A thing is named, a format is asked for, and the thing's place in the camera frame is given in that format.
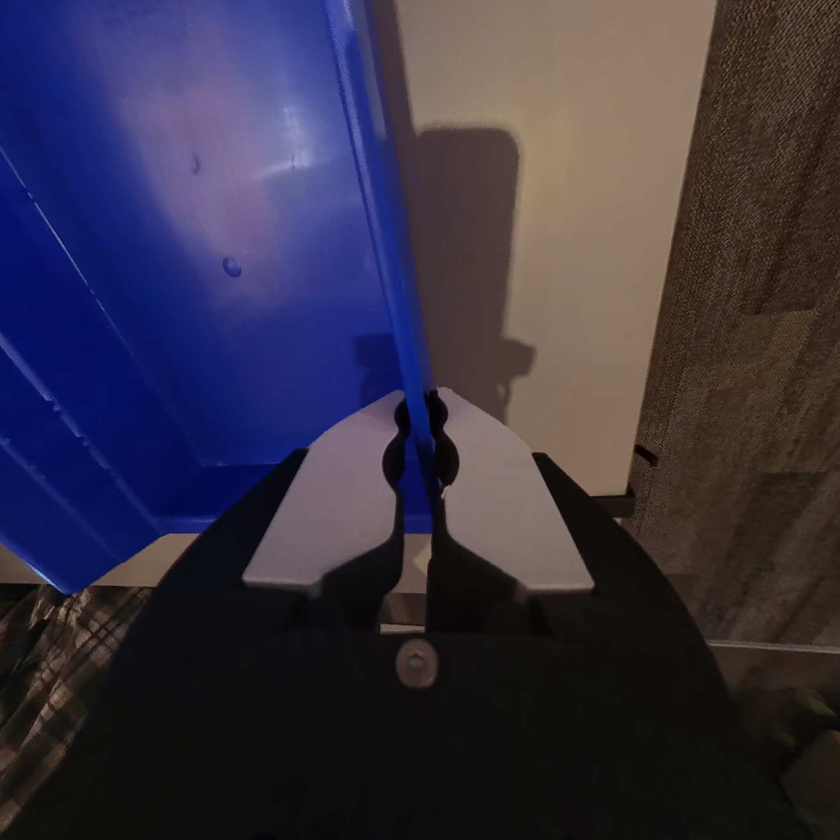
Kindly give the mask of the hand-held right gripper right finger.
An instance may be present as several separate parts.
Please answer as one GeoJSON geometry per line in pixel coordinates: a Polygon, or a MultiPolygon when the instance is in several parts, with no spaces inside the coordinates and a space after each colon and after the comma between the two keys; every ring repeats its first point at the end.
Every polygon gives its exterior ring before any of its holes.
{"type": "Polygon", "coordinates": [[[447,387],[436,393],[440,480],[431,565],[452,576],[468,564],[522,596],[583,595],[592,575],[532,449],[501,421],[447,387]]]}

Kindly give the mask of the person's plaid shirt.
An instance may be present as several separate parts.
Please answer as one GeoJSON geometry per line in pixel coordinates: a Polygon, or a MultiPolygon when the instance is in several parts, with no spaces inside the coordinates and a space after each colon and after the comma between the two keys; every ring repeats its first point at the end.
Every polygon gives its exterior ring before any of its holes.
{"type": "Polygon", "coordinates": [[[65,758],[153,587],[1,586],[1,829],[65,758]]]}

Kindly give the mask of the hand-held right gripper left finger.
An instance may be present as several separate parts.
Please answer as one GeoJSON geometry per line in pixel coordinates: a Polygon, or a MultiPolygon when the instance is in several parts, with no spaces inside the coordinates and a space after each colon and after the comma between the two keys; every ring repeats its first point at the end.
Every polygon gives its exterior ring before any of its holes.
{"type": "Polygon", "coordinates": [[[385,545],[403,523],[403,401],[403,391],[390,392],[311,443],[242,582],[317,594],[329,574],[385,545]]]}

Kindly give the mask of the blue plastic bin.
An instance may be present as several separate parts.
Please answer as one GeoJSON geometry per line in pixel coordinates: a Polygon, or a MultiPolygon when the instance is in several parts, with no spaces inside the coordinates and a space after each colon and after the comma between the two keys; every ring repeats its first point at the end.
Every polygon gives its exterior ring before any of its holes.
{"type": "Polygon", "coordinates": [[[64,593],[431,389],[372,2],[3,1],[2,544],[64,593]]]}

